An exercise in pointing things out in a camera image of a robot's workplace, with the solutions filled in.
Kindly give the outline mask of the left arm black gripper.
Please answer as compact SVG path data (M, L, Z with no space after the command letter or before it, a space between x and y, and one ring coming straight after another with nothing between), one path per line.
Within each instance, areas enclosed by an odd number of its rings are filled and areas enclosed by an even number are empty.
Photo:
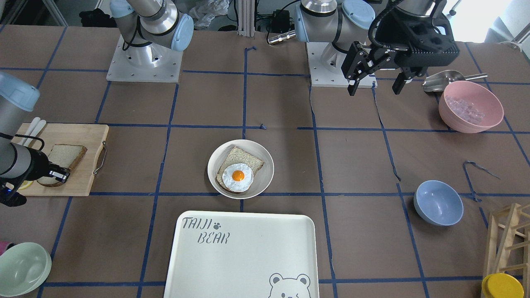
M460 54L446 17L417 17L405 12L378 15L369 27L370 45L353 42L342 63L347 91L354 96L360 81L378 70L398 69L392 84L399 95L406 83L430 67L448 66Z

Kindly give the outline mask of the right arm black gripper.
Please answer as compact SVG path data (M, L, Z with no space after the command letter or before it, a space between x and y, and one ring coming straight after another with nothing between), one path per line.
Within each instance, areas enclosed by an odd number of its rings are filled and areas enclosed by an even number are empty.
M39 179L40 184L64 184L71 174L71 161L48 161L47 174Z

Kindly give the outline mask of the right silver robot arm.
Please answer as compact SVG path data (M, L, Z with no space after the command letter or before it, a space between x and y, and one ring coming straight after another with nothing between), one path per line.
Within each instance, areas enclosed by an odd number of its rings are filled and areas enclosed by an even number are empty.
M50 177L67 182L70 170L51 163L45 153L13 141L26 115L33 111L40 92L25 81L0 74L0 202L8 207L24 205L27 199L17 191L24 181Z

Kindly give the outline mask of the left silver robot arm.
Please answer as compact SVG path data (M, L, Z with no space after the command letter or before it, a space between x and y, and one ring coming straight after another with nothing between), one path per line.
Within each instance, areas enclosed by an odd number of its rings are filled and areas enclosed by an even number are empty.
M360 81L380 69L400 69L392 90L422 77L430 67L448 66L460 54L445 0L387 0L380 13L364 0L302 0L295 32L302 42L327 42L345 54L337 62L354 96Z

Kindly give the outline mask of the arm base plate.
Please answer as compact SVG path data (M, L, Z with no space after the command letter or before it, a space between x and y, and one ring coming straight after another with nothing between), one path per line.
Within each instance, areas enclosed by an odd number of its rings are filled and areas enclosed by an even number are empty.
M312 87L348 87L341 70L345 53L326 42L307 42L306 49Z
M125 46L120 36L111 59L107 81L178 83L181 73L182 52L161 45L146 47Z

